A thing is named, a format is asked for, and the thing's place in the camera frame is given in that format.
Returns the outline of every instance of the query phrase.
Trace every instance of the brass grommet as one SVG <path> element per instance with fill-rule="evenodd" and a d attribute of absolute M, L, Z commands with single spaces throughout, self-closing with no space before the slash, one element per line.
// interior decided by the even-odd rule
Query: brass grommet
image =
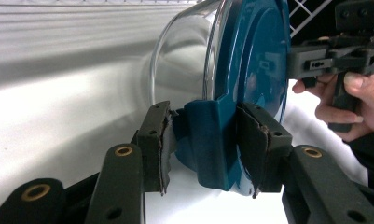
<path fill-rule="evenodd" d="M 115 150 L 116 156 L 128 156 L 133 152 L 131 147 L 119 147 Z"/>
<path fill-rule="evenodd" d="M 312 147 L 303 148 L 303 152 L 313 158 L 321 158 L 323 156 L 323 154 L 319 150 Z"/>
<path fill-rule="evenodd" d="M 50 185 L 48 184 L 33 185 L 23 192 L 21 199 L 25 202 L 32 202 L 44 197 L 49 191 Z"/>

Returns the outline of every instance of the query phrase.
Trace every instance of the black handheld controller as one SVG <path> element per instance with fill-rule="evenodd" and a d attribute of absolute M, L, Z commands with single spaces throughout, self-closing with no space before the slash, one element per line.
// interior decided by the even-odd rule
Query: black handheld controller
<path fill-rule="evenodd" d="M 301 78 L 306 88 L 311 88 L 322 74 L 338 74 L 332 105 L 355 111 L 358 100 L 347 93 L 343 80 L 349 71 L 366 76 L 374 74 L 374 0 L 345 1 L 335 11 L 340 35 L 291 48 L 287 76 Z M 330 123 L 328 127 L 334 132 L 347 133 L 352 124 Z"/>

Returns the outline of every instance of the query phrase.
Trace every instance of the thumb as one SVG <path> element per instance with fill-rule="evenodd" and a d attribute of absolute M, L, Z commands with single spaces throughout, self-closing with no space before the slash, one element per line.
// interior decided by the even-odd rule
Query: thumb
<path fill-rule="evenodd" d="M 367 77 L 348 72 L 344 77 L 344 88 L 352 96 L 374 106 L 374 75 Z"/>

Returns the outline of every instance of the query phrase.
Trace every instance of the blue lid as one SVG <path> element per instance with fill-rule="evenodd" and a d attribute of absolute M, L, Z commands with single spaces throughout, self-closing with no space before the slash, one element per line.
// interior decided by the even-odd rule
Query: blue lid
<path fill-rule="evenodd" d="M 229 190 L 243 177 L 236 146 L 236 104 L 252 102 L 278 120 L 284 112 L 289 50 L 285 0 L 228 0 L 215 61 L 213 100 L 197 100 L 173 118 L 177 158 L 207 188 Z"/>

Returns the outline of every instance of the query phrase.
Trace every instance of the human hand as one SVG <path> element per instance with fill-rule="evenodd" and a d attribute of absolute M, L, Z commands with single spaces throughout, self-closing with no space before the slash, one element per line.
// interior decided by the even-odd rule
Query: human hand
<path fill-rule="evenodd" d="M 345 90 L 352 96 L 360 99 L 355 113 L 337 109 L 332 106 L 338 76 L 325 74 L 317 78 L 314 88 L 305 88 L 303 82 L 298 80 L 292 88 L 294 93 L 308 91 L 319 97 L 321 102 L 315 109 L 315 116 L 328 123 L 352 123 L 348 133 L 336 133 L 346 142 L 369 133 L 374 133 L 374 75 L 369 77 L 356 73 L 347 73 L 344 78 Z"/>

